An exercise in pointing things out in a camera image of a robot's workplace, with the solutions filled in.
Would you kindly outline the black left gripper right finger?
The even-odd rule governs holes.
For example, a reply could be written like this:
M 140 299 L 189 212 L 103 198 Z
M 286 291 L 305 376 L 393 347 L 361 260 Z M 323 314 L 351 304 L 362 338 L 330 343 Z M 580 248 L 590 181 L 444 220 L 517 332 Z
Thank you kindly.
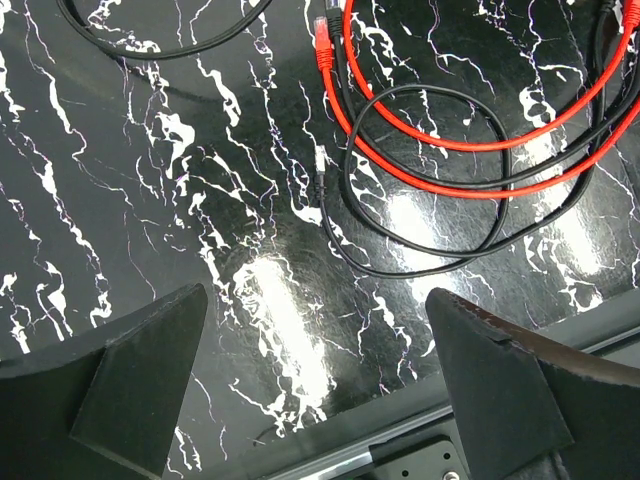
M 441 288 L 426 313 L 474 479 L 636 479 L 639 371 Z

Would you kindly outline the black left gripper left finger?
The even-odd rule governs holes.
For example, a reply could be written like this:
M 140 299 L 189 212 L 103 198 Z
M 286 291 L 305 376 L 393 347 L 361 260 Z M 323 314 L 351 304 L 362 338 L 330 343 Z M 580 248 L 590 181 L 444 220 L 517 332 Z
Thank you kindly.
M 207 305 L 187 285 L 2 361 L 2 478 L 161 478 Z

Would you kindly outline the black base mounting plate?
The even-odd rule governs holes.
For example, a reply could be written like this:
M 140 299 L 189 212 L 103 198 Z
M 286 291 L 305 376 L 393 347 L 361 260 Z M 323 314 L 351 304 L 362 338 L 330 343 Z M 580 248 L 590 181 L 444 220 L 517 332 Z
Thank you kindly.
M 370 440 L 291 467 L 275 479 L 469 479 L 452 419 Z

